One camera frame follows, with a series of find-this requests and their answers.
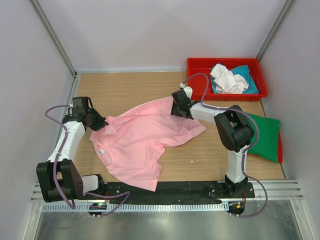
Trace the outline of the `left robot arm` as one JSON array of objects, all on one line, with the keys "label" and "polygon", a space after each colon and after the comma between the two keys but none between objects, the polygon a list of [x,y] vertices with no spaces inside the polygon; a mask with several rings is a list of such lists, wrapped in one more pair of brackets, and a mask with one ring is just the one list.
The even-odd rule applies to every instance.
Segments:
[{"label": "left robot arm", "polygon": [[52,109],[47,110],[45,116],[61,125],[62,133],[48,160],[37,165],[36,174],[45,202],[65,201],[70,208],[75,209],[74,200],[81,200],[87,192],[105,191],[103,177],[100,174],[81,176],[74,164],[74,158],[86,129],[98,131],[108,123],[93,108],[68,114],[63,122],[49,116]]}]

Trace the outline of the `aluminium frame rail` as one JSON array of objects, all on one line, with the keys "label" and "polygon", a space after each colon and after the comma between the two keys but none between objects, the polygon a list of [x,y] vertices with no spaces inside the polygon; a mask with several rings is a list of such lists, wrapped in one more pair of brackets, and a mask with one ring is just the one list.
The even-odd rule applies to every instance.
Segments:
[{"label": "aluminium frame rail", "polygon": [[[283,180],[260,180],[262,185],[267,191],[269,200],[302,200],[304,199],[303,193],[301,191],[300,185],[297,180],[283,179]],[[250,180],[252,183],[255,196],[258,200],[264,200],[265,194],[262,186],[254,181]],[[31,203],[44,203],[42,193],[40,190],[40,185],[35,184],[33,193],[30,199]]]}]

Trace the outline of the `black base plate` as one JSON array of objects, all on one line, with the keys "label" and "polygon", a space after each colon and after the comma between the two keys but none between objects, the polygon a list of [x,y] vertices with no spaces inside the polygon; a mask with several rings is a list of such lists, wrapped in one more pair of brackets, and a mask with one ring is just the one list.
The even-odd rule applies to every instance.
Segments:
[{"label": "black base plate", "polygon": [[129,192],[128,202],[132,204],[142,202],[172,202],[182,200],[214,200],[236,199],[243,197],[253,199],[256,194],[253,184],[248,182],[246,186],[236,193],[224,181],[159,181],[155,191],[134,187],[123,182],[107,182],[95,194],[115,196]]}]

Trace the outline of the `green folded t-shirt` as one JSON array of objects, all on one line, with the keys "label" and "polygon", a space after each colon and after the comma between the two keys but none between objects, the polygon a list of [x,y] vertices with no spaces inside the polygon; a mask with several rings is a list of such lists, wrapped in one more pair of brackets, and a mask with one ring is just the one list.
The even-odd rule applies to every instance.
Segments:
[{"label": "green folded t-shirt", "polygon": [[248,153],[277,163],[281,121],[250,113],[248,113],[248,115],[255,121],[259,130],[258,141],[252,148],[248,150]]}]

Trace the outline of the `white crumpled t-shirt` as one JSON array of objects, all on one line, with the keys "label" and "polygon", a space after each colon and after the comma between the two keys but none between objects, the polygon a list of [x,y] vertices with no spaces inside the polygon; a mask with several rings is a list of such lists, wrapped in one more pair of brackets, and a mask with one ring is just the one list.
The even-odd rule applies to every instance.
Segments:
[{"label": "white crumpled t-shirt", "polygon": [[218,94],[242,94],[249,83],[240,74],[233,74],[226,66],[217,63],[210,71],[212,88]]}]

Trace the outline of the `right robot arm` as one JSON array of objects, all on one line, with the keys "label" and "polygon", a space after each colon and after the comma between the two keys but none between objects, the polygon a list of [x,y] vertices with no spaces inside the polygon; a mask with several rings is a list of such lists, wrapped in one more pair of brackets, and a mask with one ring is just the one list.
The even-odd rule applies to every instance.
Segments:
[{"label": "right robot arm", "polygon": [[241,194],[248,183],[247,151],[255,131],[238,105],[217,107],[198,101],[174,100],[171,114],[215,124],[221,143],[227,149],[228,169],[225,188],[230,195]]}]

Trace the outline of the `pink t-shirt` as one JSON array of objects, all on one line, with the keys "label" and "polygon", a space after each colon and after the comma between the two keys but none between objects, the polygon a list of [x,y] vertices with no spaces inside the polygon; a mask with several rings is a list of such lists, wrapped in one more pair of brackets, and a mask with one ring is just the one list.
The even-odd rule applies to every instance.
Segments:
[{"label": "pink t-shirt", "polygon": [[154,192],[166,147],[177,147],[206,130],[198,120],[171,114],[173,98],[140,104],[107,117],[108,125],[93,131],[90,141],[109,174],[137,188]]}]

